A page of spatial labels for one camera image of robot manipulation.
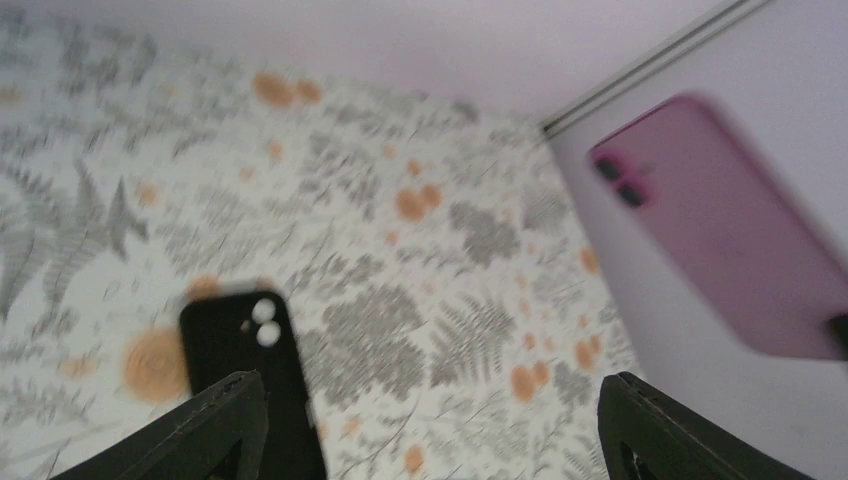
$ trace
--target phone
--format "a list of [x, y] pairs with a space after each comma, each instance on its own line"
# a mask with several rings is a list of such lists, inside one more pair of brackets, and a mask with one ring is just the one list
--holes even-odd
[[709, 101], [673, 97], [589, 158], [748, 345], [845, 359], [827, 323], [848, 313], [848, 274]]
[[[260, 480], [325, 480], [321, 443], [294, 331], [283, 298], [271, 291], [208, 298], [180, 314], [191, 390], [227, 375], [256, 370], [268, 407]], [[232, 465], [213, 472], [227, 478]]]

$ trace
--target patterned fabric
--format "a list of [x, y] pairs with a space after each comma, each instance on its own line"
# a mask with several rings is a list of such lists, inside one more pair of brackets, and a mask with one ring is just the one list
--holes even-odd
[[536, 125], [0, 15], [0, 477], [187, 398], [186, 298], [288, 300], [337, 479], [605, 478], [637, 368]]

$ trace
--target phone camera module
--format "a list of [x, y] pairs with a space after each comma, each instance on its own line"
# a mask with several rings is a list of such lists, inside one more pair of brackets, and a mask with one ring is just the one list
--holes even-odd
[[608, 181], [612, 182], [621, 178], [621, 169], [616, 162], [609, 157], [601, 157], [595, 162], [595, 169]]
[[631, 208], [639, 208], [645, 204], [645, 197], [632, 185], [624, 184], [616, 189], [618, 196]]

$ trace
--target black phone case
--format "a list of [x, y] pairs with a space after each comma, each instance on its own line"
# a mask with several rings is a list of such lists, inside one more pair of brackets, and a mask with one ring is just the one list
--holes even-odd
[[[281, 330], [277, 343], [268, 348], [257, 343], [260, 325], [251, 320], [253, 307], [261, 299], [274, 302], [272, 321]], [[180, 328], [193, 393], [233, 372], [257, 370], [261, 375], [268, 404], [268, 435], [259, 479], [325, 480], [309, 391], [282, 297], [260, 291], [200, 300], [183, 309]]]

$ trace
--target wall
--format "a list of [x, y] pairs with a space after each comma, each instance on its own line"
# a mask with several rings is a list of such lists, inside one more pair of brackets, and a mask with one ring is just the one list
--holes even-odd
[[720, 0], [12, 3], [542, 118]]
[[817, 479], [848, 478], [844, 364], [766, 357], [716, 318], [588, 168], [602, 137], [681, 90], [728, 107], [848, 264], [848, 8], [774, 1], [553, 144], [651, 383]]

